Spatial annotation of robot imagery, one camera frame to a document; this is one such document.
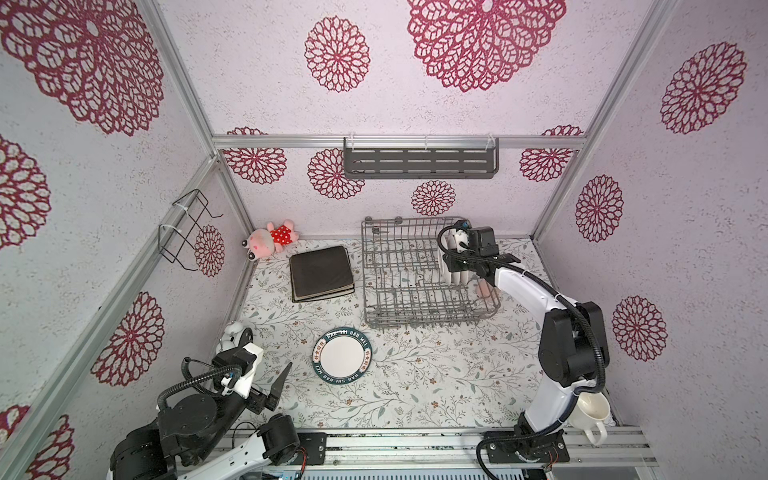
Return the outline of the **white ceramic mug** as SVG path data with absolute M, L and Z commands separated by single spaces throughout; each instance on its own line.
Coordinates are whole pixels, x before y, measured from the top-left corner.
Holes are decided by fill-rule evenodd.
M 606 425 L 610 418 L 610 403 L 603 393 L 581 393 L 568 423 L 581 430 L 593 446 L 600 447 L 608 437 Z

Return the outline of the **black square plate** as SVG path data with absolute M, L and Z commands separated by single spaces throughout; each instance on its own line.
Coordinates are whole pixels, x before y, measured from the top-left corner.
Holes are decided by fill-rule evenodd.
M 355 287 L 349 254 L 341 245 L 295 254 L 289 268 L 291 292 L 299 297 Z
M 307 302 L 315 302 L 315 301 L 323 301 L 323 300 L 330 300 L 333 298 L 338 298 L 346 295 L 351 295 L 355 293 L 355 287 L 352 286 L 351 288 L 347 289 L 339 289 L 335 291 L 320 293 L 316 295 L 310 295 L 310 296 L 297 296 L 293 291 L 291 292 L 291 301 L 293 303 L 307 303 Z

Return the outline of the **pink sponge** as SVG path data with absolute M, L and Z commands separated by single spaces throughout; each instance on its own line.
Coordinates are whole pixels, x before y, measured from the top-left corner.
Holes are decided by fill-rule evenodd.
M 489 299 L 493 296 L 494 287 L 484 279 L 479 279 L 476 286 L 476 295 L 481 299 Z

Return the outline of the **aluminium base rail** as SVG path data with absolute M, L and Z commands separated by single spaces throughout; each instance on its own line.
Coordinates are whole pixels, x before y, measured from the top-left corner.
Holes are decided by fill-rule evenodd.
M 331 470 L 479 471 L 477 445 L 484 464 L 498 476 L 513 469 L 559 473 L 576 468 L 625 468 L 638 472 L 659 466 L 638 427 L 609 427 L 600 446 L 582 431 L 560 430 L 552 440 L 538 440 L 524 453 L 501 439 L 504 430 L 482 428 L 300 429 L 309 473 Z

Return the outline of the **grey wall shelf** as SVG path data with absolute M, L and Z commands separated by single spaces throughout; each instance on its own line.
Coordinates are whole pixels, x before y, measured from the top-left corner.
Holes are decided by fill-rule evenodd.
M 343 140 L 344 175 L 354 180 L 488 180 L 499 171 L 492 139 L 479 148 L 358 147 Z

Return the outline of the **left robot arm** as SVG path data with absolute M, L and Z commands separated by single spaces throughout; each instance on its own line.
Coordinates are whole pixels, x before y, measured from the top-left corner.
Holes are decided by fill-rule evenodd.
M 126 435 L 113 450 L 109 479 L 237 479 L 249 471 L 292 460 L 300 440 L 290 416 L 276 414 L 242 444 L 210 461 L 208 457 L 246 409 L 274 411 L 292 366 L 287 365 L 265 395 L 195 393 L 175 405 L 168 399 L 208 380 L 242 379 L 239 365 L 187 376 L 158 396 L 157 418 Z

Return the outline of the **pink pig plush toy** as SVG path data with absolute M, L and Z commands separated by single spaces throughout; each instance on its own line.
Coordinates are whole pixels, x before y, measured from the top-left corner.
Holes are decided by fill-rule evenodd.
M 299 233 L 291 220 L 276 226 L 269 222 L 265 228 L 254 230 L 241 242 L 250 262 L 256 262 L 280 253 L 299 240 Z

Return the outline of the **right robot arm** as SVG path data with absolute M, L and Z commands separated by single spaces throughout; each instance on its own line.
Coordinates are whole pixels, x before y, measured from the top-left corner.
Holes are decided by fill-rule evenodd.
M 564 460 L 561 429 L 579 399 L 601 393 L 606 384 L 610 354 L 601 308 L 566 296 L 515 255 L 501 253 L 490 227 L 460 219 L 442 228 L 436 242 L 441 274 L 448 283 L 475 275 L 492 291 L 511 296 L 540 324 L 537 358 L 543 377 L 537 393 L 511 432 L 478 443 L 479 463 L 486 464 L 495 452 L 527 463 Z

